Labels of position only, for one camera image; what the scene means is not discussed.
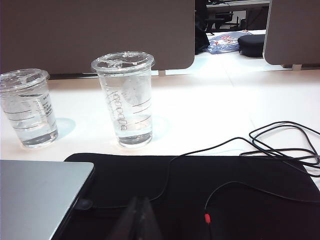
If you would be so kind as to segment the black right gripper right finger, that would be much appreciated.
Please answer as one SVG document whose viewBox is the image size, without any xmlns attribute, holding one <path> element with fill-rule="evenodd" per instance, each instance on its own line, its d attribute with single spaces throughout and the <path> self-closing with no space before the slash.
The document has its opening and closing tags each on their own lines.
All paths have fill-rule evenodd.
<svg viewBox="0 0 320 240">
<path fill-rule="evenodd" d="M 163 235 L 154 214 L 152 205 L 147 197 L 142 199 L 138 217 L 139 240 L 162 240 Z"/>
</svg>

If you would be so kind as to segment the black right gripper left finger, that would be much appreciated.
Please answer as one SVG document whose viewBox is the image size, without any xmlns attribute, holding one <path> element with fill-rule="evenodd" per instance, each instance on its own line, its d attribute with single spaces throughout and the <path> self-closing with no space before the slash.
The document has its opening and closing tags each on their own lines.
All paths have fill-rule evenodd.
<svg viewBox="0 0 320 240">
<path fill-rule="evenodd" d="M 139 199 L 134 197 L 121 215 L 117 229 L 118 240 L 134 240 L 136 238 L 139 204 Z"/>
</svg>

